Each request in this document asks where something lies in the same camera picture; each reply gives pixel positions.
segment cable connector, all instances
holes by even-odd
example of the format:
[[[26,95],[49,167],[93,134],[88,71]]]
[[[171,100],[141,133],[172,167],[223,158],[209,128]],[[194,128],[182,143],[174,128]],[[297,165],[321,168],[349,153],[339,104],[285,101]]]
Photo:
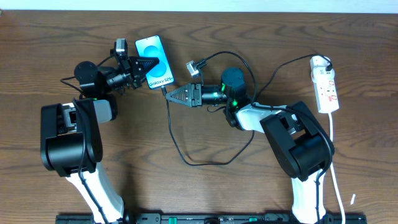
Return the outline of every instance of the cable connector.
[[[166,90],[166,87],[165,87],[165,86],[162,86],[162,93],[163,93],[164,96],[166,96],[167,90]]]
[[[191,74],[192,78],[195,78],[200,74],[200,69],[206,66],[205,59],[201,59],[199,62],[194,62],[193,60],[187,63],[187,69]]]

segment wood grain surface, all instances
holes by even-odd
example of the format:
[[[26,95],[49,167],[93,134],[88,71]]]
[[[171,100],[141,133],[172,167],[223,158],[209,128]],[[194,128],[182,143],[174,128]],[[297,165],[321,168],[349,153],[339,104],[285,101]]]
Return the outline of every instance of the wood grain surface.
[[[280,64],[320,52],[336,71],[340,110],[333,113],[333,158],[347,212],[368,223],[396,223],[398,213],[398,16],[181,12],[6,11],[0,17],[0,223],[54,223],[59,213],[90,212],[76,188],[40,160],[40,108],[68,103],[77,92],[59,82],[82,61],[100,62],[116,38],[160,35],[175,75],[169,90],[192,82],[185,67],[220,50],[245,58],[260,86]],[[232,56],[204,69],[218,83]],[[284,67],[259,99],[282,105],[302,100],[318,114],[308,60]],[[147,85],[117,96],[119,116],[99,126],[103,164],[129,207],[165,213],[262,213],[290,210],[292,184],[263,134],[230,165],[188,167],[167,128],[165,100]],[[227,161],[250,138],[230,128],[222,112],[170,105],[183,152],[195,162]],[[327,174],[324,204],[339,212]],[[355,203],[350,205],[353,194]]]

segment blue phone screen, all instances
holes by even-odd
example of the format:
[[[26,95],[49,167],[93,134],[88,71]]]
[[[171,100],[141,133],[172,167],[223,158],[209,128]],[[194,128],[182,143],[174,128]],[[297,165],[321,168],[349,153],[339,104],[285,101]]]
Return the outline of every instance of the blue phone screen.
[[[160,37],[155,35],[136,41],[136,48],[140,57],[157,57],[159,64],[146,75],[149,88],[154,89],[174,82],[169,61],[164,52]]]

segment black cable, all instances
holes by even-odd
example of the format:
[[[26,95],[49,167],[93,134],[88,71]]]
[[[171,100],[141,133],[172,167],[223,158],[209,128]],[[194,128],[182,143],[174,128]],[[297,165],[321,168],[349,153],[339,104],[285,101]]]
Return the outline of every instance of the black cable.
[[[332,65],[332,63],[330,62],[330,60],[327,59],[325,56],[320,55],[320,54],[309,54],[309,55],[305,55],[305,56],[303,56],[303,57],[299,57],[299,58],[293,59],[293,60],[291,60],[291,61],[285,62],[285,63],[283,63],[282,65],[279,65],[279,67],[277,67],[277,68],[275,69],[275,71],[274,71],[274,73],[272,74],[271,78],[269,79],[268,83],[267,83],[264,87],[261,88],[261,90],[260,90],[259,94],[257,94],[257,96],[254,95],[254,97],[253,97],[254,100],[253,100],[252,102],[257,101],[257,98],[261,95],[261,93],[269,86],[269,84],[271,84],[272,80],[274,79],[276,73],[278,72],[278,70],[279,70],[280,68],[282,68],[284,65],[287,65],[287,64],[289,64],[289,63],[295,62],[295,61],[297,61],[297,60],[300,60],[300,59],[303,59],[303,58],[307,58],[307,57],[313,57],[313,56],[321,56],[321,57],[323,57],[327,62],[329,62],[329,65],[327,66],[326,71],[330,71],[331,68],[333,67],[333,65]]]
[[[104,59],[102,62],[100,62],[99,64],[97,64],[97,67],[101,66],[102,64],[104,64],[107,60],[111,59],[113,56],[109,56],[106,59]]]
[[[61,79],[60,79],[60,82],[62,82],[63,84],[68,85],[68,86],[74,88],[75,90],[79,91],[80,94],[83,94],[83,91],[82,91],[81,89],[79,89],[79,88],[75,87],[74,85],[72,85],[72,84],[67,83],[67,82],[64,81],[64,80],[71,80],[72,78],[75,78],[75,77],[73,76],[73,77],[68,77],[68,78],[61,78]]]
[[[102,216],[102,219],[104,220],[105,224],[109,224],[108,219],[106,218],[104,211],[102,209],[102,207],[100,206],[100,204],[98,203],[98,201],[95,199],[93,193],[91,192],[90,188],[88,187],[87,183],[86,183],[86,179],[83,177],[83,173],[81,172],[82,168],[83,168],[83,163],[85,160],[85,156],[86,156],[86,126],[85,126],[85,122],[83,120],[83,116],[80,113],[80,109],[77,105],[76,99],[72,99],[72,103],[75,106],[76,109],[76,114],[79,116],[80,118],[80,123],[81,123],[81,127],[82,127],[82,133],[83,133],[83,150],[81,152],[81,159],[80,159],[80,164],[79,164],[79,168],[78,168],[78,175],[81,181],[81,184],[83,184],[83,186],[85,187],[88,195],[90,196],[90,199],[94,202],[94,204],[97,206],[99,213]]]
[[[207,112],[209,112],[209,113],[215,113],[215,112],[217,112],[219,110],[222,110],[222,109],[226,108],[226,106],[220,106],[219,108],[211,111],[211,110],[209,110],[209,107],[211,107],[211,105],[207,107]]]
[[[164,86],[162,86],[162,92],[163,92],[163,95],[166,95],[166,93],[167,93],[166,88]],[[169,121],[170,136],[172,137],[172,140],[174,142],[175,148],[177,149],[178,153],[180,154],[180,157],[181,157],[182,161],[184,161],[184,163],[186,163],[187,165],[190,165],[190,166],[225,166],[225,165],[228,165],[231,162],[233,162],[250,145],[251,141],[253,140],[254,131],[252,132],[251,138],[248,141],[248,143],[246,143],[246,145],[234,157],[232,157],[232,159],[229,160],[228,162],[205,162],[205,163],[201,163],[201,164],[191,164],[191,163],[189,163],[188,161],[185,160],[184,156],[182,155],[182,153],[180,151],[180,148],[178,147],[177,142],[174,139],[173,132],[172,132],[172,122],[171,122],[171,118],[170,118],[170,108],[169,108],[169,101],[168,100],[166,100],[166,105],[167,105],[167,119]]]

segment plug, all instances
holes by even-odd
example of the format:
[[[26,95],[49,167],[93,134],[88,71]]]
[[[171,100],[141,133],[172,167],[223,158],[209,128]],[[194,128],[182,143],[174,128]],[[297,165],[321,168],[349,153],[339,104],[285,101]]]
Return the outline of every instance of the plug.
[[[328,70],[330,63],[321,56],[310,60],[311,79],[315,89],[315,97],[319,113],[331,113],[339,108],[335,85],[335,71]]]
[[[192,78],[195,78],[200,74],[200,69],[206,66],[206,61],[205,59],[201,59],[198,63],[195,63],[193,60],[188,62],[187,64],[187,69],[189,73],[191,74]]]
[[[187,69],[188,69],[189,73],[191,74],[192,78],[199,75],[199,70],[197,68],[196,63],[193,60],[187,63]]]

